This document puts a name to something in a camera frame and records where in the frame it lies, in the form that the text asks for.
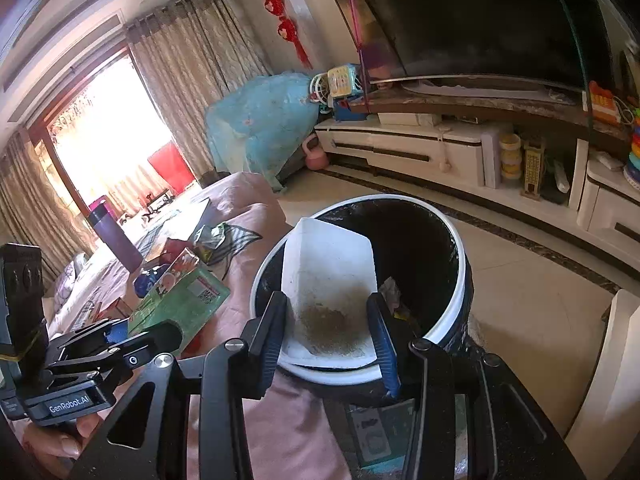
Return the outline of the left hand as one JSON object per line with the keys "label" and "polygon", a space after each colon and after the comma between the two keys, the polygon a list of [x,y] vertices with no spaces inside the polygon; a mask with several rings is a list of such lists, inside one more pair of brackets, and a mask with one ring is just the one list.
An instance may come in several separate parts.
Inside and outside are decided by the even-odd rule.
{"label": "left hand", "polygon": [[24,430],[22,445],[44,470],[63,479],[70,471],[66,460],[78,459],[102,422],[98,413],[79,417],[76,436],[30,422]]}

